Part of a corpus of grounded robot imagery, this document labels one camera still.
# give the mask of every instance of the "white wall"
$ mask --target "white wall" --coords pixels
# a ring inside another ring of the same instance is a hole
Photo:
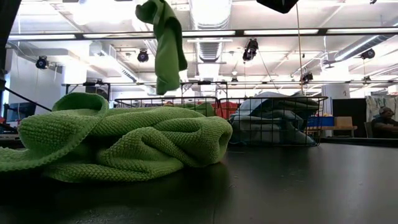
[[[65,87],[61,87],[62,74],[50,69],[37,69],[35,63],[18,57],[15,50],[12,53],[9,75],[11,90],[50,109],[65,94]],[[24,103],[26,101],[10,93],[8,102]],[[36,107],[36,114],[47,112],[45,109]]]

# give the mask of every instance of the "cardboard box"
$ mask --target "cardboard box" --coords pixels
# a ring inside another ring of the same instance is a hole
[[[352,117],[335,117],[336,127],[352,127],[353,118]]]

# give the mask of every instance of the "black cable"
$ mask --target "black cable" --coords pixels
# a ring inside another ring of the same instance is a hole
[[[271,77],[271,75],[270,75],[270,74],[269,74],[269,72],[268,72],[267,65],[266,65],[266,63],[264,62],[264,59],[262,58],[262,55],[261,55],[260,48],[259,48],[259,55],[260,55],[260,58],[261,58],[262,64],[264,65],[264,68],[266,68],[266,71],[267,71],[267,74],[268,74],[269,80],[272,82],[272,84],[274,84],[274,87],[275,87],[276,91],[278,91],[278,93],[279,93],[278,87],[276,86],[276,84],[275,84],[275,83],[274,83],[274,81],[272,80],[272,77]]]

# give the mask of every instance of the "ceiling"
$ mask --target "ceiling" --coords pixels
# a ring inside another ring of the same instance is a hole
[[[168,0],[174,9],[183,30],[192,30],[192,18],[188,0]],[[118,2],[122,7],[103,10],[97,15],[93,15],[84,25],[76,22],[74,12],[76,5],[62,3],[61,0],[22,0],[19,13],[12,28],[13,34],[26,33],[66,33],[66,32],[127,32],[139,31],[133,25],[136,22],[134,15],[135,3]],[[271,9],[259,5],[252,0],[233,0],[231,15],[229,19],[230,29],[283,29],[298,27],[300,28],[321,28],[321,27],[380,27],[384,22],[396,16],[398,0],[378,0],[377,3],[370,5],[369,0],[300,0],[298,2],[298,16],[296,8],[288,14],[280,14]],[[119,21],[110,21],[107,18],[118,15]],[[243,63],[242,54],[247,38],[232,38],[232,42],[223,43],[223,52],[217,80],[230,81],[233,71],[236,71],[239,81],[257,82],[269,81],[290,81],[300,78],[298,69],[307,62],[314,61],[311,69],[314,80],[324,80],[325,76],[319,76],[324,65],[320,62],[325,58],[317,58],[324,52],[337,52],[361,36],[328,36],[328,37],[261,37],[258,38],[259,52],[254,59],[248,63]],[[87,42],[31,42],[33,48],[63,48],[68,49],[80,57],[86,57],[84,46]],[[154,73],[155,60],[153,55],[149,55],[149,61],[140,63],[137,60],[137,51],[145,49],[146,43],[143,40],[107,40],[104,44],[111,44],[118,51],[118,59],[137,74],[140,82],[153,82],[156,80]],[[360,80],[364,75],[372,74],[376,71],[389,68],[395,65],[398,58],[398,37],[395,36],[375,47],[376,57],[363,61],[360,58],[351,58],[345,61],[349,68],[349,76],[344,77],[336,74],[335,77],[326,77],[330,80]],[[188,61],[188,79],[200,79],[197,67],[197,53],[195,44],[183,40],[183,50]],[[398,75],[392,71],[381,77],[379,80],[389,80]],[[109,82],[118,82],[117,78],[109,78],[99,73],[90,72],[89,76],[104,78]],[[251,88],[253,85],[236,85],[231,88]],[[274,85],[257,86],[258,90],[263,88],[275,88]],[[142,91],[133,87],[115,87],[113,91]]]

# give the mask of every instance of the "wire basket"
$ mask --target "wire basket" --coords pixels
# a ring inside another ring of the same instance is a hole
[[[129,98],[115,99],[117,108],[150,108],[156,106],[173,106],[194,110],[205,116],[221,116],[220,102],[216,97],[164,97],[164,98]]]
[[[233,127],[231,144],[317,146],[325,99],[324,96],[225,98],[220,99],[220,107]]]

